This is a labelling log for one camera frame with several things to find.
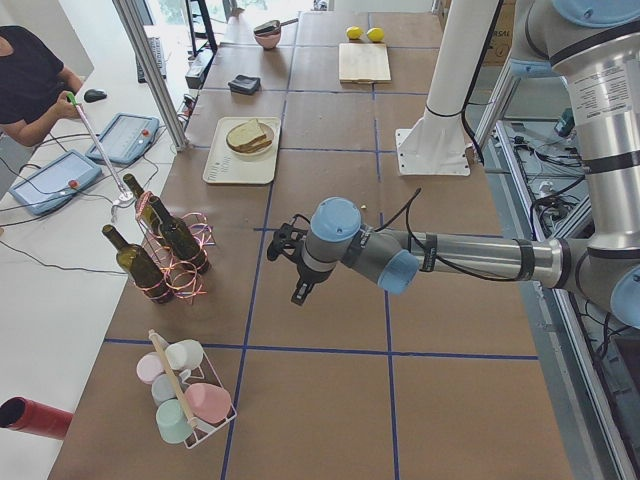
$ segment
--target pan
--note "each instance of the pan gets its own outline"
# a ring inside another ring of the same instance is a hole
[[[291,23],[296,23],[297,21],[297,18],[287,20],[286,22],[280,22],[280,20],[270,20],[254,28],[253,34],[257,36],[275,35],[276,33],[280,32],[280,28]]]

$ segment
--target bread slice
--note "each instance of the bread slice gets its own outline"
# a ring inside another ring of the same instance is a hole
[[[227,134],[227,145],[240,153],[252,153],[271,144],[255,118],[241,123]]]

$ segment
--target cup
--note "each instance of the cup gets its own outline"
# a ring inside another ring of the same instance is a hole
[[[214,425],[227,418],[231,410],[231,395],[217,385],[194,383],[184,396],[196,417]]]
[[[72,418],[72,413],[23,397],[11,398],[0,406],[0,427],[57,440],[64,439]]]
[[[191,371],[189,370],[180,372],[180,375],[178,375],[178,381],[182,390],[189,386],[185,382],[190,375]],[[169,380],[169,377],[166,373],[158,375],[158,377],[156,377],[156,379],[151,384],[151,396],[153,397],[153,402],[156,404],[156,407],[159,407],[167,400],[176,398],[176,392],[173,390],[171,381]]]
[[[158,354],[156,352],[147,353],[138,360],[136,373],[143,383],[153,384],[153,381],[164,373],[164,367]]]
[[[164,353],[173,370],[194,370],[200,366],[204,357],[202,345],[195,340],[172,343]]]
[[[156,411],[156,423],[162,439],[171,444],[182,443],[193,434],[187,418],[175,398],[163,402]]]
[[[276,48],[278,42],[280,42],[280,37],[282,36],[282,31],[278,30],[277,33],[273,33],[271,35],[254,35],[253,38],[256,39],[258,45],[260,45],[265,50],[271,50]]]

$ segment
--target yellow lemon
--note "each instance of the yellow lemon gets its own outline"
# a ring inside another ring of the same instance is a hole
[[[364,32],[360,27],[347,28],[347,38],[349,40],[357,40]]]
[[[384,38],[384,30],[382,30],[380,27],[370,28],[367,32],[367,37],[369,37],[369,40],[371,40],[372,42],[381,42]]]

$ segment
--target wine bottle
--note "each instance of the wine bottle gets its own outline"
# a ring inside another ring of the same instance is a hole
[[[167,285],[164,274],[144,248],[128,243],[113,225],[102,227],[102,234],[118,250],[118,265],[147,297],[156,303],[166,303],[173,298],[173,290]]]
[[[142,223],[144,223],[147,229],[153,233],[156,238],[162,238],[160,235],[160,219],[156,212],[153,211],[153,208],[147,203],[142,210],[140,210],[140,202],[142,201],[142,196],[144,195],[144,189],[140,186],[136,177],[131,175],[130,173],[125,174],[122,177],[124,183],[127,184],[133,196],[136,197],[136,212],[140,211],[140,218]]]
[[[174,255],[180,260],[193,263],[199,273],[209,270],[207,254],[193,237],[184,220],[172,216],[155,195],[149,198],[149,205],[160,218],[160,234]]]

